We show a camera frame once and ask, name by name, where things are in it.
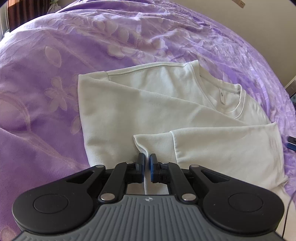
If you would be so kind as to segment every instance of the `power strip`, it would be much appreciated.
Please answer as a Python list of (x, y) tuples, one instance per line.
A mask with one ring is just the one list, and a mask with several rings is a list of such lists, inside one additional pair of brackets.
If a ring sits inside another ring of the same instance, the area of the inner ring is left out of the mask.
[(232, 0), (234, 1), (237, 5), (239, 5), (241, 8), (244, 8), (244, 6), (246, 5), (243, 1), (241, 0)]

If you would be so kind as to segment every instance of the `wire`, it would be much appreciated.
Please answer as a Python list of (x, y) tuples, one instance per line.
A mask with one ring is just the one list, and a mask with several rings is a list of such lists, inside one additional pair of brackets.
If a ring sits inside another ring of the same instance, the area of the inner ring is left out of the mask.
[(286, 218), (285, 218), (285, 224), (284, 224), (284, 229), (283, 229), (283, 235), (282, 235), (282, 237), (281, 237), (282, 239), (284, 238), (284, 234), (285, 234), (285, 229), (286, 229), (286, 224), (287, 224), (287, 218), (288, 218), (289, 207), (290, 207), (290, 204), (291, 204), (291, 202), (292, 202), (292, 200), (293, 200), (295, 194), (296, 194), (296, 190), (293, 192), (293, 194), (292, 194), (292, 196), (291, 196), (291, 198), (290, 198), (289, 204), (288, 204), (287, 213), (286, 213)]

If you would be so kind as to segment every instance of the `clothing tag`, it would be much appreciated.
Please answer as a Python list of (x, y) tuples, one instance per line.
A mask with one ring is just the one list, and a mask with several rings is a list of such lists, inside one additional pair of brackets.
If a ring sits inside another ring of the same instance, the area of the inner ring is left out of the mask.
[(224, 100), (224, 91), (222, 89), (219, 88), (220, 91), (220, 100), (222, 104), (225, 104), (225, 100)]

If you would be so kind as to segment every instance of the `curtain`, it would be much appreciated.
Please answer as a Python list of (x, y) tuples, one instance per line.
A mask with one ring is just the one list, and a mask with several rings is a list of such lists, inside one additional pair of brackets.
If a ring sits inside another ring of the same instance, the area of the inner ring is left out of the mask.
[(45, 15), (50, 0), (8, 0), (8, 22), (10, 32), (18, 26)]

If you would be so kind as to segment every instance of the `ribbed gray surface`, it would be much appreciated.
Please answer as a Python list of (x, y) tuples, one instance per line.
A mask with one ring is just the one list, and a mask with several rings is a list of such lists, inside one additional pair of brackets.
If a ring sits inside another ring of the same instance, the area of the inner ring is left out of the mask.
[(15, 241), (279, 241), (275, 233), (260, 237), (237, 237), (217, 230), (193, 205), (173, 196), (125, 195), (106, 204), (85, 226), (63, 235), (38, 236), (21, 233)]

